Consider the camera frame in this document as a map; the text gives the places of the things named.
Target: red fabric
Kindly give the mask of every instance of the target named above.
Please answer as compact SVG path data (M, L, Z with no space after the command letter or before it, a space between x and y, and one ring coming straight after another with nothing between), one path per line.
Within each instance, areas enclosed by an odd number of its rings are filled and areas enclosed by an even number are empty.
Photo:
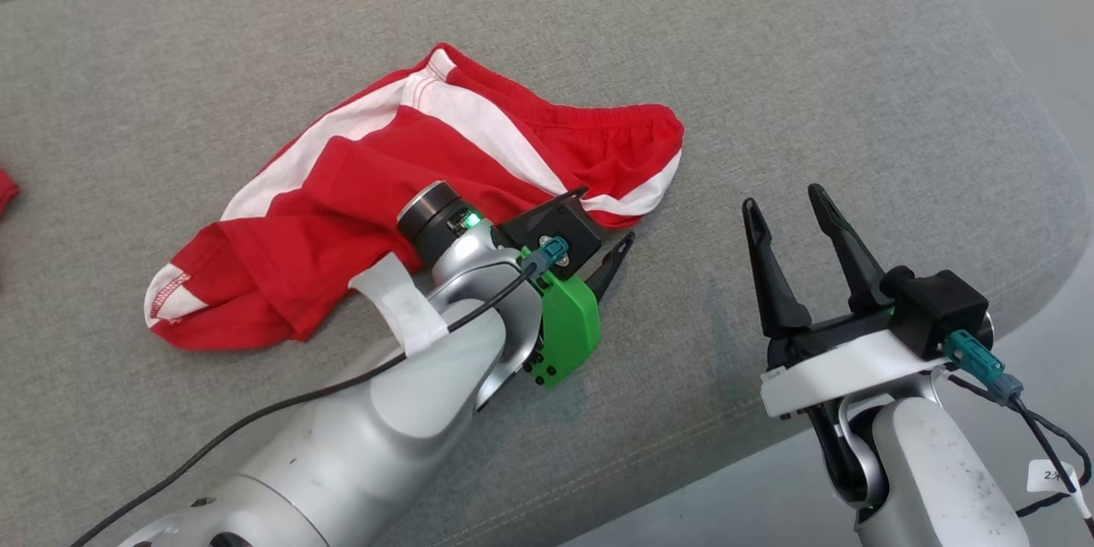
M0 170L0 214L3 213L4 208L11 202L19 194L19 186L15 185L15 181L11 179L4 170Z
M446 74L443 67L438 68L445 61L454 65ZM347 106L371 102L387 92L382 91L385 86L403 84L406 89L397 93L403 98L394 117L379 130L359 135L356 117L339 115L344 107L356 109ZM362 98L372 92L376 95ZM488 102L484 108L488 114L482 117L503 121L486 126L487 119L482 119L480 135L477 116L473 117L470 126L464 126L465 133L474 133L470 137L450 126L447 121L457 124L466 110L462 104L480 104L482 100ZM565 189L586 185L586 199L605 196L629 201L633 189L659 173L671 178L683 138L683 127L667 107L552 106L449 45L439 45L418 67L372 84L328 116L317 119L267 162L237 200L244 205L255 201L243 196L252 194L247 191L257 182L272 182L280 174L290 177L291 173L276 168L274 162L282 156L292 161L294 154L319 139L322 153L299 187L289 182L289 189L278 188L261 216L234 217L233 212L243 209L235 208L233 200L224 219L202 229L172 259L177 270L168 266L154 279L146 299L146 316L155 334L188 350L249 349L284 339L306 340L347 293L349 279L387 252L395 252L409 269L420 269L412 248L396 231L395 220L407 201L431 182L449 181L493 221L504 221L561 193L513 174L539 173L536 164L542 166L542 162L533 159L527 170L524 162L500 162L473 139L494 139L497 135L512 139L516 135L533 150L504 139L487 149L496 147L494 153L503 159L511 152L534 151ZM368 119L361 124L365 126ZM316 137L319 131L334 130L331 127L340 131L329 138ZM629 226L640 219L640 214L622 209L613 205L594 209L590 216L609 228ZM178 289L207 306L190 312L188 306L179 309L183 298L174 296Z

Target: red cloth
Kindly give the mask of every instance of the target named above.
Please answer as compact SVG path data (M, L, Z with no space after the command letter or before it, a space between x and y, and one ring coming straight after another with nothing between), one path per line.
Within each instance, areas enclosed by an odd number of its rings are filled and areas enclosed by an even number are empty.
M4 170L0 170L0 214L3 213L3 209L8 207L8 203L10 203L11 200L18 196L18 194L19 186L15 185L15 182L11 179L11 176L9 176Z
M267 162L153 278L146 321L188 350L306 340L387 252L420 269L395 222L431 182L498 222L585 185L596 222L629 226L664 195L683 133L667 107L555 106L438 45Z

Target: white tape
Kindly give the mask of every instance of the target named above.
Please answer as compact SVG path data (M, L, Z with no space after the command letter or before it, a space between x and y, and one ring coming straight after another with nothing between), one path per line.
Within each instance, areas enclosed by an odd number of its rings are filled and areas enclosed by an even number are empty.
M1075 478L1075 467L1067 462L1061 462L1063 470L1071 477L1071 485L1079 489L1079 479ZM1056 491L1058 493L1070 493L1068 486L1060 480L1056 466L1048 459L1033 459L1029 462L1029 476L1026 478L1026 489L1028 492Z
M356 275L349 288L371 299L407 357L426 350L449 333L449 325L414 286L394 252Z
M1078 489L1079 485L1075 485L1075 492L1071 494L1071 500L1074 501L1075 507L1079 508L1079 513L1083 516L1083 520L1091 519L1091 510L1086 508L1086 501L1083 500L1083 490Z

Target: gray fabric surface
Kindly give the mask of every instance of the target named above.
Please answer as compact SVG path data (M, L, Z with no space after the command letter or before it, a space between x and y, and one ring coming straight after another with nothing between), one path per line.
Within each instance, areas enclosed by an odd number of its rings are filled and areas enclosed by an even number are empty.
M579 106L662 103L684 159L551 392L515 379L386 547L557 544L804 429L757 407L754 196L798 296L843 310L805 196L823 182L885 266L956 270L1001 331L1086 246L1062 139L963 0L21 0L0 5L0 543L67 544L235 418L384 336L360 299L307 345L186 354L149 278L278 147L438 40ZM264 420L95 545L187 503Z

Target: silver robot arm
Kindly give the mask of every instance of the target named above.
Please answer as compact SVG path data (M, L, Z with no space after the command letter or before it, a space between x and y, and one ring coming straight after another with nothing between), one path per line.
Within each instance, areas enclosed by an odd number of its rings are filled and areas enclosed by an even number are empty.
M768 372L760 395L771 417L811 415L864 547L1028 546L1014 509L939 401L933 383L943 363L882 330ZM830 415L812 410L825 406ZM840 451L850 455L834 459Z
M952 271L885 274L825 189L812 185L808 196L839 257L851 314L812 322L771 251L758 205L744 201L769 338L760 387L768 415L808 416L864 547L1028 546L1014 509L934 392L950 334L971 331L990 347L987 299Z
M398 228L431 268L428 299L449 325L492 306L366 383L300 407L219 488L121 547L366 547L433 480L476 409L532 357L543 299L531 281L499 299L522 277L521 253L442 182L407 205ZM331 384L386 363L397 346L372 345Z
M462 299L453 322L481 302ZM121 547L371 545L433 480L475 414L505 326L493 310L370 382L301 407L207 497ZM341 382L375 366L366 352Z

